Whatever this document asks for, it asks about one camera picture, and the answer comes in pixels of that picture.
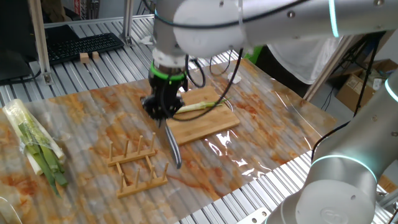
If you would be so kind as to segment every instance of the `cable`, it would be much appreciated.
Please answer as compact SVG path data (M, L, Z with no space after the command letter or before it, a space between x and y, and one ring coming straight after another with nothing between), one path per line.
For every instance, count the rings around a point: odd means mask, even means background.
M146 0L141 0L141 1L145 4L145 7L148 8L148 10L152 14L155 14L155 18L156 19L158 19L158 20L162 21L163 23L168 24L168 25L170 25L172 27L178 27L178 28L184 28L184 29L218 29L218 28L225 28L225 27L231 27L231 26L239 25L239 21L226 22L226 23L223 23L223 24L214 24L214 25L176 24L176 23L173 23L173 22L166 21L165 19L159 17L157 15L156 11L152 11L150 9L150 7L149 7L148 3L146 2ZM245 19L243 19L243 22L244 23L245 22L251 22L251 21L255 21L255 20L258 20L258 19L262 19L262 18L268 17L268 16L272 16L272 15L277 14L279 12L282 12L282 11L284 11L286 9L290 9L291 7L298 6L301 3L305 3L307 1L309 1L309 0L298 0L298 1L292 2L290 4L286 4L284 6L281 6L281 7L278 7L276 9L273 9L273 10L271 10L269 12L263 12L261 14L255 15L255 16L251 16L251 17L245 18Z
M210 58L210 66L209 66L210 73L211 73L212 75L222 75L222 74L224 74L224 73L227 71L227 69L229 68L229 65L231 64L231 55L232 55L232 50L231 50L230 53L229 53L228 64L227 64L226 68L224 69L224 71L222 71L222 72L219 73L219 74L214 74L214 73L211 71L211 61L213 60L213 57L211 57L211 58Z
M381 39L381 37L374 44L371 61L369 62L368 69L366 70L365 79L363 80L361 94L359 94L359 99L358 99L358 102L357 102L356 107L355 107L354 116L356 115L356 113L358 113L358 110L361 107L361 101L362 101L363 93L365 92L365 87L366 87L367 82L368 82L368 77L372 73L373 61L374 61L374 58L375 58L376 53L377 53L377 48L379 47L380 39Z
M205 87L205 85L206 85L206 75L205 75L205 73L203 72L203 69L201 68L201 66L200 66L200 64L199 64L198 59L197 59L197 58L191 59L191 62L193 62L193 63L199 68L200 73L201 73L201 77L202 77L202 83L201 83L201 85L198 85L195 81L193 81L193 78L192 78L191 74L189 73L189 67L188 67L189 55L186 55L186 56L185 56L185 71L187 71L187 76L188 76L188 78L191 80L191 82L192 82L196 87L198 87L198 88L203 88L203 87Z
M324 135L322 138L320 138L320 139L317 141L317 143L315 143L315 145L313 146L313 149L312 149L312 153L311 153L311 162L313 161L313 156L315 155L315 150L316 150L316 148L318 147L318 145L319 145L324 139L326 139L327 137L329 137L330 135L332 135L332 134L335 133L336 131L338 131L338 130L340 130L341 128L347 126L348 123L349 123L349 121L348 121L347 123L345 123L345 124L342 124L342 125L338 126L338 127L335 128L335 129L331 130L328 134L326 134L326 135Z
M163 89L162 89L162 93L160 94L160 105L161 105L161 107L162 107L163 112L164 112L169 118L172 118L172 119L174 119L174 120L176 120L176 121L192 121L192 120L198 119L198 118L204 116L205 114L209 113L210 111L212 111L214 108L216 108L216 107L219 105L219 103L221 103L221 101L225 98L225 95L227 94L227 92L228 92L229 89L231 88L232 81L234 80L235 75L236 75L237 72L238 72L239 64L241 63L242 54L243 54L243 49L241 49L241 50L239 51L239 56L238 56L238 59L237 59L237 61L236 61L236 66L235 66L234 72L233 72L233 74L232 74L232 77L231 77L231 79L230 79L228 85L226 86L226 88L225 88L223 94L220 96L220 98L217 100L217 102L216 102L210 109L208 109L208 110L206 110L205 112L203 112L203 113L201 113L201 114L199 114L199 115L197 115L197 116L194 116L194 117L192 117L192 118L188 118L188 119L178 119L178 118L174 118L174 117L169 113L169 111L167 111L166 106L164 105L164 100L163 100L163 98L164 98L164 91L165 91L165 87L166 87L167 84L169 83L169 82L165 82L165 85L163 86Z
M361 106L360 106L360 105L361 105L361 99L362 99L363 94L364 94L364 90L365 90L365 87L366 87L366 82L367 82L367 80L368 80L369 74L371 73L372 66L373 66L373 61L374 61L374 58L375 58L375 56L376 56L377 48L379 47L380 39L381 39L382 36L383 36L383 35L377 37L377 39L376 39L376 43L375 43L374 48L373 48L372 57L371 57L371 60L370 60L369 65L368 65L368 68L367 68L367 70L366 70L366 76L365 76L365 79L364 79L364 83L363 83L363 85L362 85L361 93L359 94L359 99L358 99L358 102L357 102L357 105L356 105L356 109L355 109L355 112L354 112L354 117L356 116L356 113L358 112L359 108L361 107ZM372 41L372 40L373 40L373 39L370 38L369 40L364 41L364 45L368 45L368 44L370 43L370 41ZM346 69L347 69L348 67L349 67L349 65L348 65L346 68L344 68L342 74L345 73L345 71L346 71ZM324 139L326 139L328 136L330 136L331 134L333 134L333 133L335 133L336 131L340 130L341 128L345 127L348 123L349 123L349 121L348 121L347 123L345 123L345 124L342 124L341 126L335 128L335 129L333 129L333 130L330 131L328 134L326 134L326 135L324 135L322 138L320 138L320 139L317 141L317 143L315 143L315 145L314 145L314 147L313 147L313 149L312 149L312 153L311 153L311 162L313 161L313 157L314 157L314 155L315 155L315 150L316 150L317 146L318 146Z
M334 89L335 89L335 87L333 86L333 88L331 89L331 92L330 92L330 96L329 96L329 103L328 103L328 105L326 106L325 111L328 110L328 107L329 107L330 101L331 101L331 94L333 93L333 90L334 90Z
M22 79L22 80L15 80L15 81L0 81L0 86L2 85L13 85L13 84L21 84L25 82L29 82L35 78L37 78L42 72L39 70L36 75L30 78Z
M392 221L393 221L394 218L396 217L397 213L398 213L398 208L395 210L394 214L391 216L390 220L388 221L388 224L391 224L391 223L392 223Z

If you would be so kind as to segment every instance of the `computer keyboard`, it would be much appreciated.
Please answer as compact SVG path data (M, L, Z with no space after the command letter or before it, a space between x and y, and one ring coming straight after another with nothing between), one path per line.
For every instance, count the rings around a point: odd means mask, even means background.
M106 52L120 49L124 43L112 33L84 37L78 40L68 40L47 44L50 64L67 62L80 58L80 53Z

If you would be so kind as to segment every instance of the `robotic arm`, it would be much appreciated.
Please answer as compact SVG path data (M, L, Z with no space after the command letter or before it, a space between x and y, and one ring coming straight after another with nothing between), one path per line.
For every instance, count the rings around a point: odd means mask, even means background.
M396 29L397 12L397 0L158 0L152 94L142 104L153 119L166 119L182 106L177 90L187 85L186 54L210 57L269 42ZM266 223L371 223L377 182L398 158L396 111L398 72L317 147L303 188Z

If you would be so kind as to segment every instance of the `plastic sheet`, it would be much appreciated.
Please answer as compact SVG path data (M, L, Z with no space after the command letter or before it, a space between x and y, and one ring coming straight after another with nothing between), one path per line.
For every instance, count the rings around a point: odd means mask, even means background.
M225 65L212 70L222 72ZM208 83L221 93L233 69L232 62L226 74L208 76ZM180 147L180 170L172 165L164 133L142 109L140 97L150 92L146 80L28 103L67 156L69 185L59 189L62 198L34 175L0 113L0 197L8 200L23 223L175 223L307 152L334 126L331 116L249 62L243 60L239 72L242 80L227 97L241 124ZM117 156L123 154L127 139L128 151L135 151L140 135L143 149L148 148L154 131L157 154L151 162L158 176L170 163L169 183L117 199L119 174L106 164L110 141ZM122 165L128 185L138 168L141 181L148 180L145 160Z

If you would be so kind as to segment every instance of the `leek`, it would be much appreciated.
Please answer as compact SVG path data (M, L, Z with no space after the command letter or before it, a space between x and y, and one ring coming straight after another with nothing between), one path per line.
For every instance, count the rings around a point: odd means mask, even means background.
M224 103L227 100L229 100L229 99L221 100L221 102L217 106L221 106L221 104ZM217 103L217 101L214 101L214 102L204 102L204 101L202 101L200 103L195 103L195 104L192 104L192 105L183 106L176 112L176 114L190 112L190 111L196 111L196 110L204 110L206 108L214 106L215 103Z
M68 181L62 163L65 155L50 134L26 109L21 100L13 100L3 108L12 128L21 140L25 154L36 175L46 176L51 188L60 196L57 186L66 186Z

